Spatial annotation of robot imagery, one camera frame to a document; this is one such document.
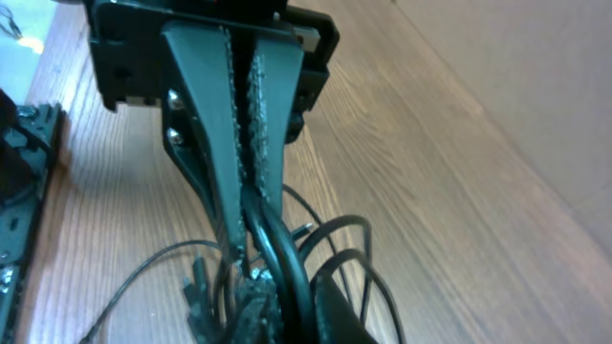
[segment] gray wall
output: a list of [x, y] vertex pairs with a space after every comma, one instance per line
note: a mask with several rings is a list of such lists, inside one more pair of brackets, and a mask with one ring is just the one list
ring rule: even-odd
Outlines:
[[397, 5], [612, 252], [612, 1]]

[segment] wooden table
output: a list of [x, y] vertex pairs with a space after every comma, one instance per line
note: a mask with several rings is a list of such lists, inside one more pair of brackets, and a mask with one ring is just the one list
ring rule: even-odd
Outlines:
[[[374, 225], [375, 267], [411, 343], [610, 343], [612, 266], [486, 111], [383, 0], [301, 0], [342, 35], [332, 77], [286, 182], [330, 219]], [[79, 7], [60, 6], [30, 101], [68, 109], [20, 317], [19, 342], [75, 343], [126, 276], [161, 247], [212, 239], [162, 148], [157, 110], [104, 109]], [[310, 221], [285, 203], [290, 226]], [[360, 245], [350, 231], [343, 247]], [[195, 249], [156, 264], [124, 295], [101, 343], [190, 343], [181, 278]], [[218, 259], [210, 257], [214, 271]], [[309, 262], [312, 273], [329, 252]], [[361, 271], [350, 266], [355, 295]], [[394, 342], [374, 297], [368, 328]]]

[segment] wooden tabletop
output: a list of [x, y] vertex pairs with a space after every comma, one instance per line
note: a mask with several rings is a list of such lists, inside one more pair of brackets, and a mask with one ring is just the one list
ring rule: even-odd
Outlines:
[[[325, 219], [374, 226], [374, 265], [410, 343], [610, 343], [612, 265], [561, 199], [398, 8], [300, 0], [333, 15], [341, 41], [286, 183]], [[104, 109], [83, 9], [59, 6], [29, 100], [69, 113], [37, 239], [18, 342], [76, 343], [156, 250], [213, 239], [162, 147], [154, 109]], [[285, 202], [290, 226], [311, 222]], [[359, 246], [350, 230], [341, 247]], [[218, 256], [202, 248], [214, 271]], [[155, 264], [124, 295], [100, 343], [191, 343], [181, 279], [195, 248]], [[328, 256], [309, 261], [313, 273]], [[348, 267], [354, 297], [361, 270]], [[368, 328], [394, 342], [375, 293]]]

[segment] wood grain surface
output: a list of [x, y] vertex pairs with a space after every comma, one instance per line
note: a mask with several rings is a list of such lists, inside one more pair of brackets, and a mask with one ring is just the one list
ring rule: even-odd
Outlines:
[[[332, 77], [286, 182], [325, 219], [374, 226], [374, 265], [410, 343], [610, 343], [612, 265], [515, 153], [390, 1], [301, 0], [342, 35]], [[158, 110], [101, 104], [80, 7], [59, 6], [30, 101], [68, 110], [37, 240], [19, 343], [76, 343], [127, 275], [156, 250], [213, 239], [166, 156]], [[311, 221], [285, 202], [290, 226]], [[341, 247], [359, 246], [346, 230]], [[202, 248], [214, 271], [217, 253]], [[154, 265], [124, 295], [100, 343], [190, 343], [181, 278], [195, 248]], [[317, 251], [312, 273], [328, 256]], [[348, 267], [352, 292], [361, 271]], [[368, 328], [394, 342], [374, 297]]]

